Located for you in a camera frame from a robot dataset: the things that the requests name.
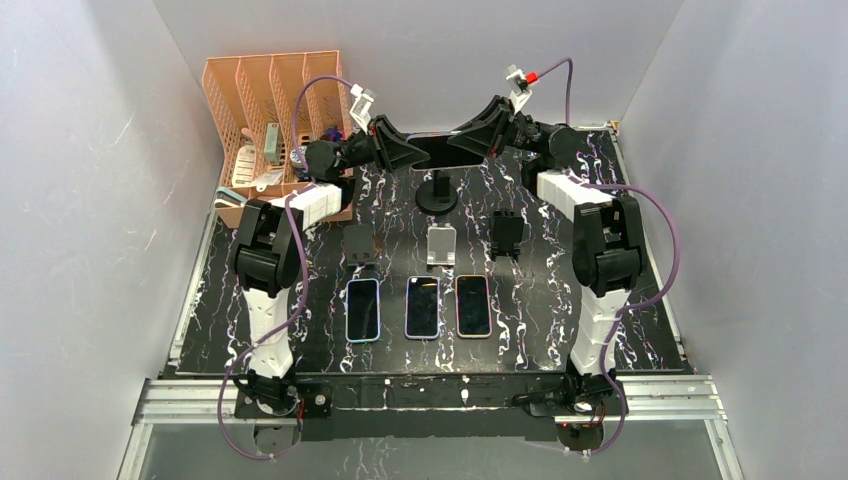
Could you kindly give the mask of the phone with pink case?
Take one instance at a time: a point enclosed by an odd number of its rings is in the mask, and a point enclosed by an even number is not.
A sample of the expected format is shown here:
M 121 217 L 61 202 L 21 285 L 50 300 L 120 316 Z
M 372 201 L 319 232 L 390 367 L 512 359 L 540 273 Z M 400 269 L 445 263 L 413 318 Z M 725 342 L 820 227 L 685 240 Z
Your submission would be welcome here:
M 488 281 L 483 275 L 456 278 L 457 332 L 461 338 L 483 339 L 492 333 Z

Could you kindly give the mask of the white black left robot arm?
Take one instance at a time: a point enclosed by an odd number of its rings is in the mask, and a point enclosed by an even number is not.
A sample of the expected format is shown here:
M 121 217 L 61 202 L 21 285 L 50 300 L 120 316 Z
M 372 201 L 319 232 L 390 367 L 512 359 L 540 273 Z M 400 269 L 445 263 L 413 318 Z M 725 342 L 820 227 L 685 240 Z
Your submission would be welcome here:
M 259 400 L 275 416 L 290 414 L 299 400 L 297 387 L 284 378 L 294 365 L 289 327 L 306 303 L 301 298 L 296 309 L 288 307 L 290 288 L 309 280 L 305 230 L 351 204 L 356 181 L 345 176 L 346 170 L 375 164 L 394 172 L 430 158 L 383 115 L 345 141 L 316 140 L 300 154 L 310 183 L 273 201 L 248 201 L 230 257 L 248 306 L 251 334 L 250 346 L 232 365 L 245 364 L 252 382 L 265 383 Z

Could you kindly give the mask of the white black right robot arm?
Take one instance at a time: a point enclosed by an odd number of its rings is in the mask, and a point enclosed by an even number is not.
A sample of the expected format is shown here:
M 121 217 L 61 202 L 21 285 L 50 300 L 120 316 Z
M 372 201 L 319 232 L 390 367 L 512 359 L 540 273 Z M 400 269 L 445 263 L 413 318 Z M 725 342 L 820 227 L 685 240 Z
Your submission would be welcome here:
M 581 293 L 577 339 L 560 386 L 513 397 L 516 406 L 547 403 L 590 413 L 604 398 L 621 395 L 613 348 L 628 298 L 647 268 L 638 202 L 578 179 L 584 135 L 566 123 L 548 124 L 514 109 L 502 96 L 454 130 L 448 144 L 482 157 L 507 147 L 530 151 L 521 184 L 572 223 L 572 268 Z

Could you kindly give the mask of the phone with purple clear case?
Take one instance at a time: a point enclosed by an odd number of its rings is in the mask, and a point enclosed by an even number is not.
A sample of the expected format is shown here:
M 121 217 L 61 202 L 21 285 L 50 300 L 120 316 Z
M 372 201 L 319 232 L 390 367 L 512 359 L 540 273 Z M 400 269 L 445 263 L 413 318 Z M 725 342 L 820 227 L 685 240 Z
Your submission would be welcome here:
M 450 136 L 450 131 L 410 134 L 407 142 L 430 155 L 428 160 L 412 165 L 411 169 L 427 171 L 470 168 L 485 162 L 483 156 L 449 145 L 447 140 Z

